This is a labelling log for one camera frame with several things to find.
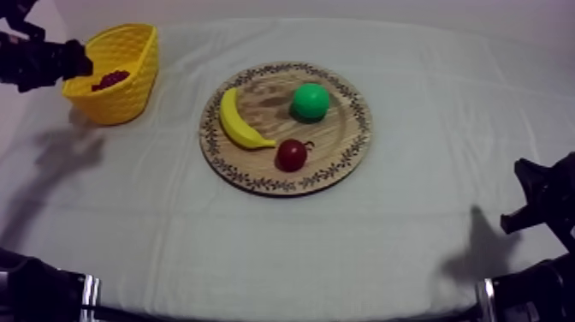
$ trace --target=green ball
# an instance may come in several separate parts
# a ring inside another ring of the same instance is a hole
[[[293,97],[292,112],[305,120],[319,121],[329,109],[329,93],[321,85],[307,83],[300,86]]]

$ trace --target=yellow basket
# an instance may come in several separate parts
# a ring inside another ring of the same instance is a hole
[[[144,24],[113,27],[90,39],[86,54],[94,62],[92,76],[64,83],[62,94],[91,120],[103,125],[133,120],[142,111],[157,74],[157,29]],[[116,70],[130,73],[126,80],[92,91],[102,77]]]

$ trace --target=table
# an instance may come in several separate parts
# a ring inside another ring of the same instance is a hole
[[[103,303],[176,318],[390,318],[474,302],[473,282],[564,253],[546,227],[503,236],[518,158],[575,150],[575,62],[537,48],[373,21],[256,19],[160,28],[145,113],[82,128],[34,93],[0,158],[0,242],[103,280]],[[199,118],[230,75],[316,63],[374,122],[342,183],[274,200],[229,186]]]

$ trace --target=wooden plate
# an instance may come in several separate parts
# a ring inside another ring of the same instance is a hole
[[[289,115],[295,90],[313,82],[329,91],[327,116],[313,124]],[[235,145],[219,122],[222,96],[238,87],[241,117],[264,138],[312,142],[304,166],[283,172],[275,165],[276,148],[248,151]],[[270,196],[310,194],[330,187],[358,166],[369,147],[371,114],[361,94],[338,74],[309,63],[266,63],[239,72],[208,101],[200,123],[199,144],[210,166],[238,188]]]

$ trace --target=plastic banana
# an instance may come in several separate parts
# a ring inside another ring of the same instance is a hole
[[[266,140],[241,118],[235,103],[237,92],[238,89],[233,87],[223,94],[220,103],[220,121],[224,131],[235,143],[247,149],[276,146],[275,140]]]

